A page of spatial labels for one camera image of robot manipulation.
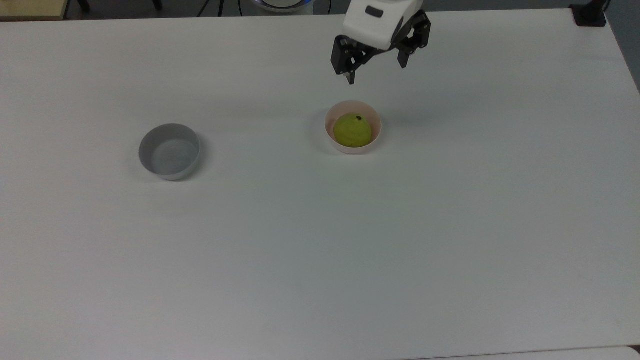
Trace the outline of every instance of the black cable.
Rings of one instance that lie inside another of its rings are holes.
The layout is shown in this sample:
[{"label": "black cable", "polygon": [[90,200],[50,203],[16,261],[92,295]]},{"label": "black cable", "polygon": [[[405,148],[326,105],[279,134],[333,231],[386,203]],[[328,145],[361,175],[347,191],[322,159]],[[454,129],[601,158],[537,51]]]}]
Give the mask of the black cable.
[{"label": "black cable", "polygon": [[218,6],[218,17],[222,17],[222,9],[225,8],[225,0],[220,0],[220,6]]},{"label": "black cable", "polygon": [[198,13],[198,16],[196,16],[196,17],[200,17],[200,15],[202,15],[202,12],[204,12],[204,9],[207,7],[208,4],[209,4],[209,0],[206,0],[204,2],[204,5],[202,6],[202,9],[200,9],[200,12]]}]

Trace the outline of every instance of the black mount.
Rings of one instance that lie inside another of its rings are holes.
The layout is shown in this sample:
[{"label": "black mount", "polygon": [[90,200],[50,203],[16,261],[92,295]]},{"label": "black mount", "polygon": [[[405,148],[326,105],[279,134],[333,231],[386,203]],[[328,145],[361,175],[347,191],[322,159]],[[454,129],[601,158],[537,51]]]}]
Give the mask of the black mount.
[{"label": "black mount", "polygon": [[335,73],[345,75],[349,84],[353,85],[356,79],[356,70],[371,60],[376,55],[386,53],[393,49],[398,49],[398,62],[404,69],[411,56],[417,49],[422,49],[429,44],[429,32],[431,31],[431,21],[424,10],[419,10],[414,16],[399,30],[396,30],[391,47],[387,50],[380,50],[374,47],[361,44],[352,38],[344,35],[335,37],[333,42],[333,52],[331,54],[331,64]]},{"label": "black mount", "polygon": [[602,8],[607,0],[592,0],[587,5],[571,5],[575,24],[590,28],[603,28],[607,24]]}]

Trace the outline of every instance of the wooden surface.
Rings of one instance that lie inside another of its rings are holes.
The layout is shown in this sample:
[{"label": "wooden surface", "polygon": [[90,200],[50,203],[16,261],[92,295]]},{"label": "wooden surface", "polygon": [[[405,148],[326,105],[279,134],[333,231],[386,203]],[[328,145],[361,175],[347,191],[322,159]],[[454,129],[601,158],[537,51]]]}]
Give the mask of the wooden surface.
[{"label": "wooden surface", "polygon": [[[571,11],[0,24],[0,359],[390,360],[640,343],[640,95]],[[378,147],[332,149],[356,99]],[[147,131],[203,141],[189,180]]]},{"label": "wooden surface", "polygon": [[62,20],[68,0],[0,0],[0,21]]}]

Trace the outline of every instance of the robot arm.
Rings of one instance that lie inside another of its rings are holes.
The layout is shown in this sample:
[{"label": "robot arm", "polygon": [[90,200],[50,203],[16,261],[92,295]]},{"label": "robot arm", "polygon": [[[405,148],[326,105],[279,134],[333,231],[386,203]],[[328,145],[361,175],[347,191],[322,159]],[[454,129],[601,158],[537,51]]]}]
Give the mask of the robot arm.
[{"label": "robot arm", "polygon": [[399,50],[398,62],[405,68],[409,56],[429,42],[431,22],[421,6],[422,0],[352,0],[343,35],[333,43],[335,73],[353,84],[361,65],[393,49]]}]

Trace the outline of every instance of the green pear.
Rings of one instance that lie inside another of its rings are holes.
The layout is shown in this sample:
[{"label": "green pear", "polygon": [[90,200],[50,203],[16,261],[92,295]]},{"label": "green pear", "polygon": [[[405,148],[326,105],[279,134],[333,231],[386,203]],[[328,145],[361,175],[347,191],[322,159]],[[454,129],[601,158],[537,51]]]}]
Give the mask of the green pear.
[{"label": "green pear", "polygon": [[371,125],[361,114],[341,116],[333,126],[335,141],[346,147],[363,147],[371,142]]}]

